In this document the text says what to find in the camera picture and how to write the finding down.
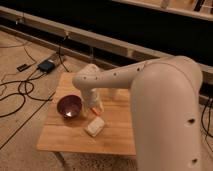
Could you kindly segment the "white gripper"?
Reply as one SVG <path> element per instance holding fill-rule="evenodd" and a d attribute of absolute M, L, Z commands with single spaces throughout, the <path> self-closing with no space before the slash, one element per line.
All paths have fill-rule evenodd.
<path fill-rule="evenodd" d="M 88 89 L 81 91 L 82 99 L 86 106 L 82 106 L 81 115 L 87 117 L 90 109 L 96 115 L 100 116 L 104 112 L 104 107 L 100 104 L 100 94 L 97 89 Z"/>

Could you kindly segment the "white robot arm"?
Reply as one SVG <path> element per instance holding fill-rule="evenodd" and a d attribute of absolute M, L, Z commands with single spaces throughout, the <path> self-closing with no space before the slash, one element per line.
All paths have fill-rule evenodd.
<path fill-rule="evenodd" d="M 95 88 L 130 91 L 138 171 L 202 171 L 199 65 L 184 56 L 152 59 L 101 72 L 89 64 L 73 77 L 85 102 Z"/>

